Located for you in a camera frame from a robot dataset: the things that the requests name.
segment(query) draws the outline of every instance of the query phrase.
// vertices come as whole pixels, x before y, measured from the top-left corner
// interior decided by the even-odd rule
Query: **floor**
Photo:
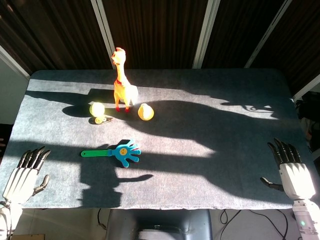
[[[98,225],[98,208],[60,208],[25,209],[15,231],[16,235],[45,234],[46,240],[103,240],[105,230]],[[293,219],[292,209],[282,210],[288,219],[287,240],[298,240],[300,233]],[[219,240],[224,227],[220,223],[222,210],[211,210],[211,223],[214,240]],[[230,220],[237,210],[227,210]],[[255,211],[268,216],[279,231],[284,234],[286,221],[284,216],[274,210]],[[109,209],[102,209],[100,221],[108,224]],[[271,223],[263,216],[242,210],[225,229],[222,240],[282,240]]]

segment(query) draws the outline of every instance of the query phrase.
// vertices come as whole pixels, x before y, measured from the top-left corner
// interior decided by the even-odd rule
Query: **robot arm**
[[[302,163],[297,149],[291,144],[274,139],[277,148],[268,143],[278,166],[282,184],[269,182],[269,188],[283,191],[293,200],[293,212],[303,240],[320,240],[320,209],[310,198],[316,193],[307,166]]]
[[[49,175],[46,175],[42,184],[34,188],[39,171],[51,152],[44,148],[26,151],[10,175],[2,195],[5,201],[0,202],[0,240],[11,238],[22,214],[22,204],[48,185]]]

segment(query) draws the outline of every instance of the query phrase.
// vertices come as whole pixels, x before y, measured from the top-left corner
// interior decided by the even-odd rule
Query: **black chair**
[[[213,240],[210,212],[111,209],[105,240]]]

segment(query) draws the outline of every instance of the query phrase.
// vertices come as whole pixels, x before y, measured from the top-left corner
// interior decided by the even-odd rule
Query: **brown curtain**
[[[284,0],[221,0],[203,68],[243,68]]]
[[[103,0],[126,68],[191,68],[208,0]]]
[[[0,45],[29,74],[112,68],[90,0],[0,0]]]
[[[293,95],[320,74],[320,1],[293,0],[251,67],[281,70]]]

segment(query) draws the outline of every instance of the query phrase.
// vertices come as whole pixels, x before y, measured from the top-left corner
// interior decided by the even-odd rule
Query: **small toy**
[[[124,64],[126,61],[126,52],[120,47],[115,48],[116,51],[113,52],[111,58],[113,59],[113,64],[116,66],[117,78],[114,81],[114,101],[115,109],[117,112],[119,109],[119,101],[124,102],[125,112],[129,112],[130,101],[132,105],[135,105],[138,99],[138,89],[136,86],[131,85],[125,75]]]
[[[139,157],[134,155],[140,155],[141,150],[133,139],[131,139],[127,144],[118,145],[115,149],[105,149],[105,150],[85,150],[81,152],[82,157],[111,157],[115,156],[123,167],[129,167],[128,159],[139,162]]]
[[[101,117],[105,114],[105,106],[100,102],[95,102],[90,106],[90,113],[94,117]]]
[[[139,117],[144,121],[149,121],[154,117],[154,110],[146,103],[142,103],[138,110]]]
[[[108,117],[106,115],[102,115],[102,116],[93,117],[93,119],[94,119],[95,124],[101,125],[101,124],[106,124],[106,123],[111,122],[114,118]]]

